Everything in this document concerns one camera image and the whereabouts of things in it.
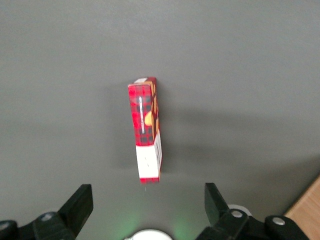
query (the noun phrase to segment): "gray table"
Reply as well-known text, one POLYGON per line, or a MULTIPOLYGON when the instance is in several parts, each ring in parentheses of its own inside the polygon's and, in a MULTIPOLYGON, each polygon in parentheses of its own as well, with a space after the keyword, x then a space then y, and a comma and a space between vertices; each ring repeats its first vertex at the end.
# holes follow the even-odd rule
POLYGON ((320 170, 320 3, 0 1, 0 219, 91 183, 78 239, 192 240, 204 184, 263 220, 320 170), (127 84, 158 78, 159 184, 140 185, 127 84))

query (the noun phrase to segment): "white label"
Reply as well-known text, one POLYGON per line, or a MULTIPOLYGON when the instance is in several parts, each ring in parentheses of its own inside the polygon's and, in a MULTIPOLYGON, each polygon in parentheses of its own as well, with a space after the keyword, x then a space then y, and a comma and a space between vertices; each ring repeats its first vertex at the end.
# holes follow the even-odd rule
POLYGON ((157 134, 154 145, 135 146, 139 177, 158 178, 162 160, 160 134, 157 134))
POLYGON ((162 149, 161 149, 160 131, 155 136, 154 149, 155 149, 155 153, 156 153, 156 162, 157 162, 157 165, 158 165, 158 170, 160 170, 161 161, 162 161, 162 149))
POLYGON ((138 80, 136 80, 134 83, 138 84, 138 83, 144 83, 148 78, 139 78, 138 80))
POLYGON ((145 133, 145 123, 144 123, 144 113, 142 108, 142 97, 139 97, 139 107, 140 107, 140 120, 141 120, 141 128, 142 133, 145 133))

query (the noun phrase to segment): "box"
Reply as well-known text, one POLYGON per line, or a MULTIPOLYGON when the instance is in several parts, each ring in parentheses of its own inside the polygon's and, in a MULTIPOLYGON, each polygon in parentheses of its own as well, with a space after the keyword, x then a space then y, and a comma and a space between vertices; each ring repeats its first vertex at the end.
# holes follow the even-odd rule
POLYGON ((136 158, 142 184, 160 180, 162 149, 158 118, 157 79, 146 77, 128 85, 136 158))

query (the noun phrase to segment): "screw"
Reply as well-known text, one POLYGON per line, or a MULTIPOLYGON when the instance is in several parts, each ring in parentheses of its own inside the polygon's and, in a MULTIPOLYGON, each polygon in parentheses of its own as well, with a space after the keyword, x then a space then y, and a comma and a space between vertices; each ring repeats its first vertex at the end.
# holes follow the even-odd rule
POLYGON ((40 219, 41 219, 41 221, 45 222, 45 221, 50 220, 52 217, 53 217, 53 214, 51 212, 47 212, 47 213, 43 214, 40 217, 40 219))
POLYGON ((3 224, 0 225, 0 231, 6 229, 7 227, 9 227, 9 223, 8 222, 5 222, 3 224))
POLYGON ((281 219, 280 217, 274 217, 272 219, 272 221, 277 225, 285 225, 286 224, 286 222, 283 219, 281 219))
POLYGON ((231 212, 231 214, 235 217, 235 218, 241 218, 243 216, 243 214, 237 210, 234 210, 231 212))

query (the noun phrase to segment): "wooden surface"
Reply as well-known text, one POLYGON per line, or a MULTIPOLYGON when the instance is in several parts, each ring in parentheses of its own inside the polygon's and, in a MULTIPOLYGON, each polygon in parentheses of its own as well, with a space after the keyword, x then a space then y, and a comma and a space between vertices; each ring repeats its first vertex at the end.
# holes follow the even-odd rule
POLYGON ((310 240, 320 240, 320 176, 285 216, 294 220, 310 240))

